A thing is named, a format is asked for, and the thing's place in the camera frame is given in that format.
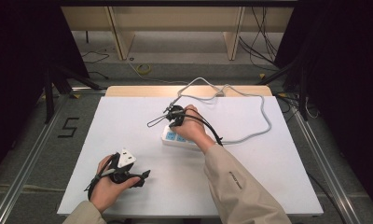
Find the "wire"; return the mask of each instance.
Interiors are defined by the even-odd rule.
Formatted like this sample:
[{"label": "wire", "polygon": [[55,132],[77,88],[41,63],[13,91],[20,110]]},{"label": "wire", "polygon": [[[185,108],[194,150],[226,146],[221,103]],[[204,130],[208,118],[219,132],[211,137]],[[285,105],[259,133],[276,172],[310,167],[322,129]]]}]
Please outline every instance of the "wire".
[{"label": "wire", "polygon": [[101,74],[100,72],[89,72],[89,73],[95,73],[95,74],[99,74],[100,76],[104,77],[105,79],[110,79],[109,77]]},{"label": "wire", "polygon": [[[192,95],[183,95],[182,92],[184,90],[186,90],[189,86],[191,86],[195,81],[197,80],[203,80],[204,82],[206,82],[209,86],[213,87],[214,89],[217,90],[217,92],[215,93],[215,95],[211,98],[200,98],[200,97],[196,97],[196,96],[192,96]],[[215,96],[217,96],[218,94],[224,94],[224,89],[225,88],[230,88],[232,90],[234,90],[235,92],[237,92],[238,94],[240,95],[243,95],[243,96],[258,96],[261,98],[261,106],[260,106],[260,110],[261,110],[261,113],[262,113],[262,116],[264,117],[265,121],[268,123],[268,128],[262,132],[258,132],[258,133],[252,133],[252,134],[249,134],[241,139],[238,139],[238,140],[231,140],[231,141],[222,141],[222,143],[224,145],[232,145],[232,144],[239,144],[241,142],[244,142],[252,137],[255,137],[255,136],[258,136],[258,135],[261,135],[261,134],[264,134],[264,133],[267,133],[268,131],[270,131],[271,129],[271,122],[268,118],[268,116],[266,115],[265,113],[265,110],[264,110],[264,104],[265,104],[265,98],[262,96],[262,95],[258,95],[258,94],[249,94],[249,93],[243,93],[243,92],[240,92],[240,91],[237,91],[236,89],[234,89],[232,86],[226,84],[224,85],[221,89],[220,88],[217,88],[216,86],[214,86],[213,84],[211,84],[210,82],[208,82],[206,79],[204,79],[203,77],[197,77],[195,78],[194,80],[192,80],[188,85],[186,85],[183,89],[181,89],[180,91],[178,91],[177,95],[178,95],[178,98],[179,99],[180,97],[184,96],[184,97],[190,97],[192,99],[196,99],[196,100],[199,100],[199,101],[211,101],[215,98]]]},{"label": "wire", "polygon": [[266,7],[262,7],[262,22],[260,24],[259,24],[258,18],[256,17],[256,13],[254,11],[254,8],[251,7],[251,9],[252,9],[254,17],[256,19],[256,24],[259,28],[258,33],[256,35],[256,38],[258,37],[259,33],[262,34],[262,36],[265,39],[265,45],[266,45],[266,49],[268,51],[268,54],[269,54],[270,58],[273,60],[272,55],[274,57],[276,57],[276,53],[274,51],[277,52],[277,49],[273,47],[273,45],[271,44],[271,42],[269,40],[269,36],[266,33],[266,14],[268,12],[268,9]]},{"label": "wire", "polygon": [[279,93],[275,93],[274,96],[276,96],[278,99],[280,99],[280,100],[288,103],[289,105],[292,105],[294,107],[299,107],[299,105],[294,104],[293,102],[291,102],[291,101],[295,101],[296,100],[295,98],[281,96]]},{"label": "wire", "polygon": [[285,121],[285,123],[288,123],[288,121],[298,112],[299,110],[298,109],[296,109],[295,110],[295,112],[291,115],[291,117],[289,117],[286,121]]},{"label": "wire", "polygon": [[94,62],[85,62],[84,61],[84,63],[97,63],[97,62],[100,62],[100,61],[102,61],[102,60],[104,60],[104,59],[106,59],[106,58],[108,58],[110,56],[109,54],[103,54],[103,53],[98,53],[98,52],[95,52],[95,51],[89,51],[88,53],[86,53],[84,55],[81,55],[81,57],[83,58],[83,57],[87,56],[90,53],[95,53],[95,54],[103,55],[104,57],[102,59],[96,60]]},{"label": "wire", "polygon": [[214,130],[213,126],[211,126],[211,124],[201,114],[199,114],[196,110],[193,110],[193,109],[189,109],[189,110],[192,110],[195,113],[197,113],[199,116],[201,116],[201,119],[198,118],[198,117],[195,117],[195,116],[188,115],[188,114],[178,114],[178,115],[182,116],[182,117],[196,119],[196,120],[202,122],[203,124],[205,124],[210,129],[210,131],[213,133],[213,135],[215,137],[215,140],[216,140],[216,143],[218,143],[218,145],[220,145],[220,146],[223,146],[222,142],[221,142],[221,138],[218,136],[218,134]]},{"label": "wire", "polygon": [[308,112],[309,116],[310,116],[312,119],[317,119],[318,116],[320,115],[320,111],[317,110],[317,114],[316,114],[315,116],[313,116],[313,115],[310,113],[309,109],[308,109],[308,101],[309,101],[309,97],[306,98],[306,104],[305,104],[306,112]]},{"label": "wire", "polygon": [[112,155],[106,162],[105,165],[102,167],[100,172],[90,181],[90,184],[85,188],[84,191],[88,191],[88,199],[90,200],[90,196],[94,190],[94,187],[99,182],[99,180],[109,174],[114,173],[114,169],[110,169],[108,171],[104,171],[108,164],[116,157],[117,154]]},{"label": "wire", "polygon": [[271,61],[270,59],[268,59],[267,57],[265,57],[264,55],[262,55],[261,53],[259,53],[259,52],[256,51],[255,49],[253,49],[252,47],[250,47],[250,46],[249,46],[249,45],[248,45],[248,44],[247,44],[247,43],[242,39],[241,36],[239,36],[239,39],[241,40],[241,42],[239,42],[239,44],[241,45],[242,49],[244,49],[246,52],[250,53],[250,61],[251,61],[251,63],[252,63],[254,66],[259,67],[259,68],[263,68],[263,69],[267,69],[267,70],[270,70],[270,71],[275,71],[275,72],[278,71],[278,69],[277,69],[277,70],[274,70],[274,69],[264,68],[264,67],[260,67],[260,66],[256,65],[256,64],[253,62],[251,56],[254,56],[254,57],[258,58],[258,59],[263,59],[263,60],[267,61],[268,63],[270,63],[270,64],[276,66],[276,64],[274,64],[273,61]]},{"label": "wire", "polygon": [[159,122],[161,122],[161,121],[163,121],[164,119],[166,119],[166,116],[167,116],[167,115],[163,115],[163,116],[161,116],[161,117],[158,117],[157,119],[153,119],[153,120],[149,121],[149,122],[146,124],[146,126],[147,126],[148,128],[154,127],[154,126],[157,125]]},{"label": "wire", "polygon": [[137,74],[137,76],[139,76],[143,80],[158,81],[158,82],[164,82],[164,83],[170,83],[170,84],[171,83],[187,84],[187,82],[185,81],[165,81],[165,80],[160,80],[160,79],[155,79],[155,78],[142,77],[140,73],[138,73],[137,70],[133,67],[133,65],[131,65],[130,63],[128,63],[128,65],[133,69],[133,71]]},{"label": "wire", "polygon": [[285,111],[282,111],[283,114],[288,113],[291,110],[291,105],[288,104],[288,102],[286,100],[284,100],[281,96],[276,95],[276,98],[284,101],[288,105],[288,108]]}]

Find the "cable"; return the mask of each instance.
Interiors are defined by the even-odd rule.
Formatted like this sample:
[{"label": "cable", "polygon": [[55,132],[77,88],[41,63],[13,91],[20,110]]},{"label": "cable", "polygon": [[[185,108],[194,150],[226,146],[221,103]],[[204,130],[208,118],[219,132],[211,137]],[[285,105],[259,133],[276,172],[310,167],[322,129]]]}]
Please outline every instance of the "cable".
[{"label": "cable", "polygon": [[167,115],[163,115],[163,116],[161,116],[161,117],[158,117],[157,119],[153,119],[153,120],[151,120],[151,121],[149,121],[147,124],[146,124],[146,126],[148,127],[148,128],[152,128],[152,127],[154,127],[155,125],[157,125],[159,122],[161,122],[161,121],[163,121],[164,119],[166,119],[166,116]]},{"label": "cable", "polygon": [[158,81],[158,82],[164,82],[164,83],[170,83],[170,84],[172,84],[172,83],[183,83],[183,84],[187,84],[187,82],[185,82],[185,81],[165,81],[165,80],[160,80],[160,79],[142,77],[140,75],[140,73],[130,63],[128,63],[128,65],[133,69],[133,71],[135,72],[135,74],[137,74],[137,76],[139,76],[143,80]]},{"label": "cable", "polygon": [[256,24],[259,28],[258,33],[256,35],[256,38],[258,37],[259,33],[262,34],[262,36],[265,39],[265,45],[266,45],[266,49],[268,51],[268,54],[269,54],[270,58],[273,60],[271,55],[274,55],[274,57],[276,57],[276,53],[274,51],[277,52],[277,49],[273,47],[273,45],[271,44],[271,42],[269,40],[268,34],[266,33],[266,14],[268,12],[268,9],[266,7],[262,7],[262,22],[261,22],[261,24],[259,24],[259,21],[258,21],[258,18],[256,17],[256,13],[254,11],[254,8],[251,7],[251,9],[252,9],[254,17],[256,19]]},{"label": "cable", "polygon": [[222,145],[222,142],[221,142],[221,138],[218,136],[218,134],[216,133],[216,131],[214,130],[213,126],[211,126],[211,124],[209,122],[207,122],[207,120],[201,115],[199,114],[196,110],[193,110],[193,109],[189,109],[189,110],[192,110],[194,111],[195,113],[197,113],[199,116],[201,116],[201,119],[198,118],[198,117],[195,117],[195,116],[191,116],[191,115],[188,115],[188,114],[178,114],[178,116],[182,116],[182,117],[187,117],[187,118],[192,118],[192,119],[196,119],[200,122],[202,122],[204,125],[206,125],[210,131],[213,133],[214,137],[215,137],[215,140],[216,140],[216,143],[218,143],[219,146],[223,146]]},{"label": "cable", "polygon": [[288,100],[294,101],[294,100],[296,100],[295,98],[286,97],[286,96],[281,96],[279,93],[275,93],[275,94],[273,94],[273,95],[276,96],[276,98],[278,98],[278,99],[280,99],[280,100],[282,100],[282,101],[288,103],[289,105],[292,105],[292,106],[294,106],[294,107],[299,107],[299,105],[294,104],[293,102],[288,101]]},{"label": "cable", "polygon": [[296,109],[295,112],[291,115],[291,117],[289,117],[285,123],[288,123],[288,121],[299,111],[299,109]]},{"label": "cable", "polygon": [[101,74],[100,72],[89,72],[89,73],[95,73],[95,74],[99,74],[100,76],[104,77],[105,79],[110,79],[109,77]]},{"label": "cable", "polygon": [[290,70],[293,66],[294,66],[293,63],[288,64],[287,66],[283,67],[279,71],[272,74],[270,77],[265,78],[265,79],[261,80],[260,82],[256,83],[256,85],[266,85],[266,84],[271,83],[271,81],[273,81],[274,79],[287,74],[288,70]]},{"label": "cable", "polygon": [[[192,95],[183,95],[182,94],[182,92],[184,90],[186,90],[189,86],[191,86],[195,81],[197,81],[199,79],[203,80],[209,86],[211,86],[211,87],[213,87],[214,89],[217,90],[217,92],[215,93],[215,95],[213,97],[211,97],[211,98],[200,98],[200,97],[196,97],[196,96],[192,96]],[[184,88],[182,88],[180,91],[178,91],[178,93],[177,93],[178,98],[176,100],[178,100],[179,98],[181,98],[182,96],[184,96],[184,97],[190,97],[192,99],[196,99],[196,100],[199,100],[199,101],[210,101],[210,100],[213,100],[215,98],[215,96],[217,96],[220,93],[222,93],[222,94],[225,95],[225,93],[224,93],[224,89],[225,88],[230,88],[230,89],[234,90],[235,92],[237,92],[238,94],[243,95],[243,96],[258,96],[258,97],[260,97],[261,98],[260,110],[261,110],[262,116],[264,117],[265,121],[268,123],[268,128],[266,130],[262,131],[262,132],[252,133],[252,134],[249,134],[249,135],[247,135],[247,136],[245,136],[245,137],[243,137],[241,139],[238,139],[238,140],[222,141],[222,143],[224,145],[239,144],[239,143],[244,142],[244,141],[246,141],[246,140],[248,140],[248,139],[250,139],[252,137],[255,137],[255,136],[258,136],[258,135],[261,135],[263,133],[267,133],[268,131],[270,131],[270,129],[271,129],[271,122],[270,122],[268,116],[265,113],[265,110],[264,110],[265,98],[262,95],[243,93],[243,92],[237,91],[236,89],[234,89],[232,86],[230,86],[228,84],[224,85],[221,89],[219,89],[216,86],[214,86],[213,84],[211,84],[210,82],[208,82],[203,77],[197,77],[194,80],[192,80],[188,85],[186,85]]]},{"label": "cable", "polygon": [[104,171],[105,168],[108,166],[108,164],[112,161],[112,159],[114,159],[114,157],[116,157],[116,154],[112,155],[106,162],[105,162],[105,165],[102,167],[102,169],[100,170],[100,172],[90,181],[90,184],[85,188],[84,191],[88,191],[88,199],[90,200],[90,196],[94,190],[94,187],[96,186],[97,183],[99,183],[99,180],[106,176],[106,175],[109,175],[109,174],[112,174],[114,173],[114,169],[110,169],[108,171]]},{"label": "cable", "polygon": [[281,96],[276,95],[276,98],[279,99],[279,100],[284,101],[288,105],[288,108],[285,111],[282,111],[283,114],[288,113],[291,110],[291,105],[288,104],[288,102],[286,100],[284,100]]},{"label": "cable", "polygon": [[253,49],[253,47],[250,47],[243,39],[241,36],[239,36],[239,39],[242,41],[242,42],[239,42],[239,44],[242,46],[242,48],[247,51],[248,53],[250,53],[250,61],[253,65],[256,66],[256,64],[254,64],[254,62],[252,61],[251,59],[251,56],[254,56],[256,58],[259,58],[259,59],[263,59],[265,61],[267,61],[268,63],[276,66],[276,64],[274,64],[273,61],[271,61],[270,59],[268,59],[267,57],[265,57],[264,55],[262,55],[261,53],[259,53],[258,51],[256,51],[255,49]]},{"label": "cable", "polygon": [[320,115],[320,111],[317,110],[317,114],[316,114],[315,116],[313,116],[313,115],[310,113],[309,109],[308,109],[308,101],[309,101],[309,97],[306,98],[306,104],[305,104],[306,112],[308,112],[309,116],[310,116],[312,119],[317,119],[318,116]]},{"label": "cable", "polygon": [[84,55],[81,55],[81,57],[83,58],[83,57],[87,56],[90,53],[95,53],[95,54],[103,55],[104,57],[102,59],[99,59],[99,60],[94,61],[94,62],[84,62],[84,63],[97,63],[97,62],[100,62],[100,61],[102,61],[102,60],[104,60],[104,59],[106,59],[106,58],[108,58],[110,56],[109,54],[103,54],[103,53],[98,53],[98,52],[95,52],[95,51],[89,51],[88,53],[86,53]]}]

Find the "floor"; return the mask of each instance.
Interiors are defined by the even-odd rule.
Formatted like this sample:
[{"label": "floor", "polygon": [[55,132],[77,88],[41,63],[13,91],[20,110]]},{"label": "floor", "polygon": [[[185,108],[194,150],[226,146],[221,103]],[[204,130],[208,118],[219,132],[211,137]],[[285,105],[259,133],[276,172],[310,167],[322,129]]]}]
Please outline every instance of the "floor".
[{"label": "floor", "polygon": [[[229,61],[220,33],[137,33],[128,60],[125,61],[120,61],[117,57],[110,33],[89,32],[89,43],[86,41],[85,32],[74,32],[74,36],[81,55],[86,54],[83,60],[87,62],[86,66],[91,72],[90,79],[102,86],[164,85],[168,83],[163,81],[190,81],[193,77],[207,77],[215,85],[225,84],[224,82],[253,85],[260,80],[260,75],[269,76],[273,73],[254,67],[250,55],[241,48],[238,48],[236,60]],[[269,34],[269,37],[272,45],[278,48],[282,34]],[[242,34],[242,38],[251,43],[255,34]],[[269,57],[262,38],[257,40],[255,49]],[[264,60],[253,59],[253,62],[260,67],[273,69]],[[129,63],[150,64],[152,72],[146,77],[138,76],[130,69]],[[14,149],[9,151],[0,166],[0,205],[7,203],[6,223],[61,223],[65,219],[57,215],[57,208],[88,133],[95,108],[104,95],[103,91],[85,90],[85,86],[74,80],[70,80],[70,83],[76,88],[72,97],[55,94],[58,114],[51,126],[44,124],[45,99],[40,98],[37,101],[36,108]],[[272,92],[282,91],[282,83],[280,78],[270,83],[269,87]],[[309,104],[311,114],[308,122],[302,121],[292,107],[288,110],[288,104],[284,101],[279,100],[279,105],[284,111],[284,119],[306,171],[325,190],[314,180],[311,181],[325,210],[323,215],[290,217],[291,221],[342,223],[340,214],[343,214],[348,223],[373,223],[373,203],[347,161],[339,153],[323,118],[316,118],[318,111],[313,107],[313,102]],[[60,138],[59,135],[70,134],[62,128],[68,118],[78,118],[71,119],[68,123],[77,127],[77,130],[73,137]],[[306,136],[313,136],[315,140],[309,141]],[[26,178],[21,181],[19,192],[13,200],[5,202],[7,194],[12,191],[9,189],[15,187],[21,175]],[[337,211],[337,206],[328,200],[326,191],[335,199],[337,206],[346,203],[339,207],[340,212]],[[132,221],[166,224],[183,222],[180,218]],[[205,218],[201,223],[220,223],[220,220],[216,217]]]}]

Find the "beige jacket sleeve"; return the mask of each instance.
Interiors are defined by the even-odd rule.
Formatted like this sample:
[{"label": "beige jacket sleeve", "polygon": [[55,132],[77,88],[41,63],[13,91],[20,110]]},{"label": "beige jacket sleeve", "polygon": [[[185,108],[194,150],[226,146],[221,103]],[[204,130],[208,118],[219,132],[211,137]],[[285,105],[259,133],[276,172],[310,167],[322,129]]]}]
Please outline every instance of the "beige jacket sleeve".
[{"label": "beige jacket sleeve", "polygon": [[279,203],[219,145],[205,154],[204,173],[223,223],[291,223]]},{"label": "beige jacket sleeve", "polygon": [[105,224],[99,210],[93,203],[85,201],[80,203],[73,213],[63,222],[63,224]]}]

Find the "white board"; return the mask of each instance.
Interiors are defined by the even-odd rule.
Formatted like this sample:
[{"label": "white board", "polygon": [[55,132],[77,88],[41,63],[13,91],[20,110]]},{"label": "white board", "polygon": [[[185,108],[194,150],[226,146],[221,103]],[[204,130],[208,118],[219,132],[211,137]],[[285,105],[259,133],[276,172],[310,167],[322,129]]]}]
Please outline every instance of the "white board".
[{"label": "white board", "polygon": [[[172,100],[103,97],[58,214],[69,215],[80,202],[87,200],[84,189],[94,177],[99,161],[125,147],[137,158],[131,173],[151,170],[151,174],[142,188],[126,190],[105,215],[217,217],[203,172],[203,154],[194,149],[164,146],[160,137],[165,125],[169,125],[166,119],[152,128],[146,126],[162,116]],[[268,128],[260,111],[259,97],[218,97],[209,103],[185,97],[177,102],[183,107],[189,104],[198,108],[224,141]],[[275,97],[265,97],[264,108],[271,130],[226,149],[273,195],[285,213],[321,215],[323,210]]]}]

